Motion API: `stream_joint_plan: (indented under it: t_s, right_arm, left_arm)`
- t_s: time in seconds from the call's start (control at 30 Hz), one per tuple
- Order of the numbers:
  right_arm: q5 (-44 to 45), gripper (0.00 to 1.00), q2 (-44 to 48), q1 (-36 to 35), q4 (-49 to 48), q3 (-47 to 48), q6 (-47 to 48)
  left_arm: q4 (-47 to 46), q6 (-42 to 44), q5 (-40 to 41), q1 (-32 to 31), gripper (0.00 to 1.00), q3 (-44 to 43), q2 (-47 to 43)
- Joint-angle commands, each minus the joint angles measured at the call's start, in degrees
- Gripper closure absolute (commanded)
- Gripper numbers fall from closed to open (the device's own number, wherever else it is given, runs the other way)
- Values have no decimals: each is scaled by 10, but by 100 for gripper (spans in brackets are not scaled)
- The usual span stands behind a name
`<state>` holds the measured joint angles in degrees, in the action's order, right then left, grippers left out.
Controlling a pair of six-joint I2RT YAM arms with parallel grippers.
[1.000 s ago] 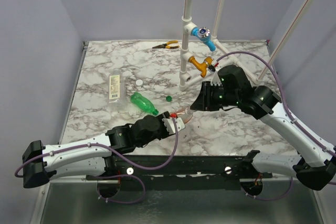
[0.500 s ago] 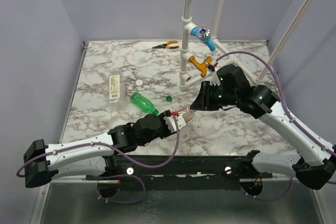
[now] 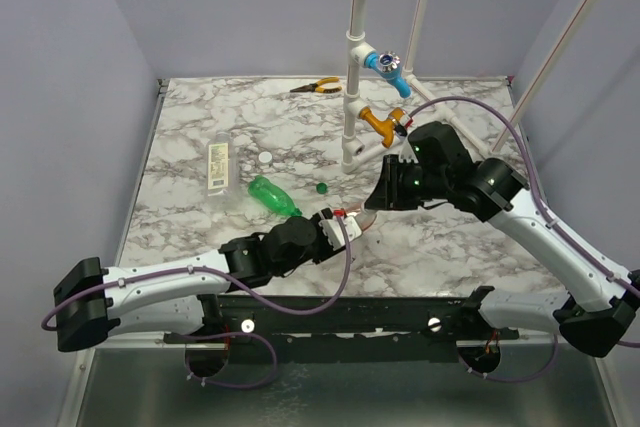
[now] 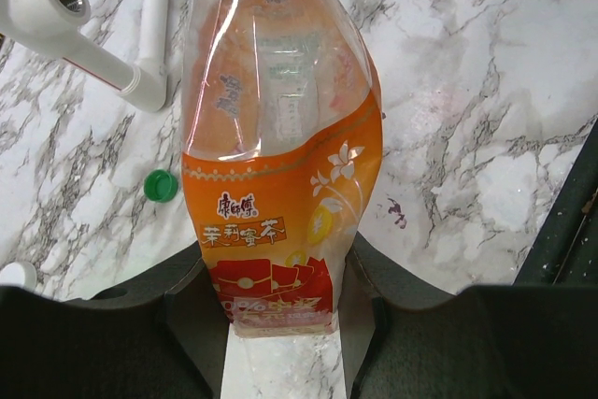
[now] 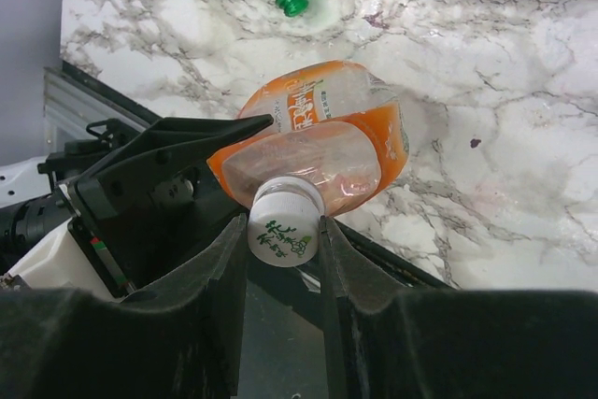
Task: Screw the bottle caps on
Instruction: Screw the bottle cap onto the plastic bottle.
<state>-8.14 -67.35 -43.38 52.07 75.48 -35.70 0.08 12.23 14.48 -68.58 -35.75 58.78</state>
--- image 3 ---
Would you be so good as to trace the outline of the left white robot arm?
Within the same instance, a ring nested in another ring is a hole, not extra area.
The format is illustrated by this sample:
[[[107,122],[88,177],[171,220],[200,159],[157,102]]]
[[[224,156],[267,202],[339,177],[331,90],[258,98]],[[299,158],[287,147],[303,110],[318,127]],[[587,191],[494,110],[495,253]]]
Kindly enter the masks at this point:
[[[104,267],[99,258],[86,258],[54,288],[54,308],[41,326],[55,332],[63,353],[138,332],[194,335],[209,342],[220,334],[222,319],[202,306],[202,297],[253,293],[307,262],[320,264],[349,253],[361,234],[355,216],[325,209],[163,264]]]

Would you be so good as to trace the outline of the orange label tea bottle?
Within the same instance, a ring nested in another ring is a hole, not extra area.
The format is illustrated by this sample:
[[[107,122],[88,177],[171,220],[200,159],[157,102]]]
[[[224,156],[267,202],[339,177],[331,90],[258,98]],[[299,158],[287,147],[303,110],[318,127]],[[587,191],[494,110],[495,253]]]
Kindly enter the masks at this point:
[[[356,203],[345,208],[348,216],[354,216],[362,232],[366,232],[376,221],[377,211],[368,210],[363,203]]]

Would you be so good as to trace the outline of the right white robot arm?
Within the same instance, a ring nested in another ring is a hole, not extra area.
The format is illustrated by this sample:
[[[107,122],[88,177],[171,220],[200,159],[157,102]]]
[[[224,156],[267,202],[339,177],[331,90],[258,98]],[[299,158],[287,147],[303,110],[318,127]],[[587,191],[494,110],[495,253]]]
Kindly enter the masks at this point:
[[[534,203],[527,180],[498,158],[475,161],[455,130],[435,121],[418,127],[406,142],[409,160],[386,155],[379,180],[364,206],[373,211],[417,210],[445,201],[516,241],[565,287],[564,292],[519,294],[476,289],[460,326],[480,339],[494,328],[561,335],[580,352],[605,357],[633,323],[639,308],[638,272],[602,259],[563,222],[552,222]]]

